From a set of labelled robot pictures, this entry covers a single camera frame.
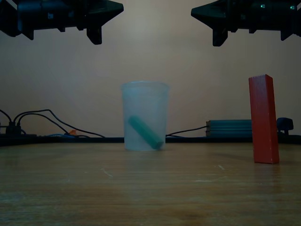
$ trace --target wire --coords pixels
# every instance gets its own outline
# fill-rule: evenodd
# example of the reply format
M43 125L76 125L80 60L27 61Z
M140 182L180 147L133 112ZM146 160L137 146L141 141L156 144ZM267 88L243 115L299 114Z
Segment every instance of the wire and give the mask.
M91 138L89 136L86 136L86 135L65 135L65 134L51 134L51 135L48 135L46 137L68 137L68 138L77 138L77 137L86 137L86 138Z
M74 138L74 136L69 136L69 135L65 135L65 134L51 134L51 135L47 135L46 137L69 137L69 138Z
M166 135L166 137L181 137L181 136Z
M170 134L167 134L166 137L170 137L174 134L178 134L178 133L186 133L186 132L190 132L190 131L195 131L195 130L199 130L199 129L204 129L208 126L203 126L203 127L200 127L200 128L196 128L196 129L188 129L188 130L183 130L183 131L179 131L179 132L175 132L175 133L170 133Z
M50 118L48 118L47 116L44 116L44 115L42 115L42 114L36 114L36 113L27 113L27 114L24 114L24 115L22 115L22 116L20 117L20 119L19 119L19 121L18 121L18 124L20 124L20 123L21 123L21 119L22 119L23 117L27 116L27 115L38 115L38 116L41 116L41 117L43 117L43 118L46 118L46 119L48 119L49 121L51 121L53 124L55 124L55 125L57 125L59 128L61 128L65 133L68 134L68 131L67 131L67 130L65 130L63 127L61 127L61 126L60 126L59 124L57 124L55 121L51 120Z
M16 122L16 120L18 119L18 117L21 116L21 115L28 114L28 113L38 113L38 112L50 112L50 113L51 113L51 114L52 114L52 115L53 115L60 123L66 125L66 126L69 126L69 127L72 128L72 129L78 130L78 131L83 132L83 133L88 133L88 134L92 134L92 135L96 135L96 136L105 138L103 135L100 135L100 134L98 134L98 133L93 133L93 132L88 132L88 131L85 131L85 130L82 130L82 129L78 129L78 128L74 127L74 126L71 126L71 125L67 124L66 122L63 122L62 120L60 120L60 119L59 119L59 118L58 118L51 110L49 110L49 109L20 113L20 114L18 114L18 115L15 117L14 122Z
M0 109L0 112L2 112L9 120L9 122L11 122L11 118L8 114L6 114L3 110Z

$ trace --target wall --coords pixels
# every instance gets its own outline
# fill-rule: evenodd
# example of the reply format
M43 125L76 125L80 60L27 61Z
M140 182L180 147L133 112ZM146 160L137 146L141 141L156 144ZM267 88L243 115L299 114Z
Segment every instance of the wall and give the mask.
M190 16L209 0L119 2L125 11L103 27L101 46L75 28L36 31L34 41L0 33L0 108L12 116L50 108L74 126L122 136L121 84L162 81L171 86L167 128L173 132L212 119L249 119L248 78L267 73L277 117L292 118L293 133L301 134L299 37L282 42L279 32L240 30L215 48L212 30ZM39 135L60 132L36 116L22 126Z

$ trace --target green object inside cup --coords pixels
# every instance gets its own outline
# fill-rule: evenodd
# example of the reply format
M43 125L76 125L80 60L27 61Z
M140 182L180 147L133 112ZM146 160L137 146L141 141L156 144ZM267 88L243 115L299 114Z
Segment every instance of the green object inside cup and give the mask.
M128 122L153 149L159 150L162 147L164 141L141 118L131 116Z

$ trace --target black plug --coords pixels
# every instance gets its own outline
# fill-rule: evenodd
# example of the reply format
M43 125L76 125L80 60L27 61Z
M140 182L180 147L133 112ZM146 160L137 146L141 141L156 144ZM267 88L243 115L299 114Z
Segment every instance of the black plug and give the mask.
M21 135L21 126L18 123L18 125L16 125L15 122L11 121L9 123L9 125L6 127L6 131L5 133L8 135Z

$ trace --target orange object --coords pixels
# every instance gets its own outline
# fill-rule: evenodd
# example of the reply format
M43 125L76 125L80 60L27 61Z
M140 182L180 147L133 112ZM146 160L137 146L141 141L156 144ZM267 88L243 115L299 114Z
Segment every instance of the orange object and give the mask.
M268 75L249 78L254 161L279 162L273 79Z
M69 132L70 135L77 136L76 130L73 129Z

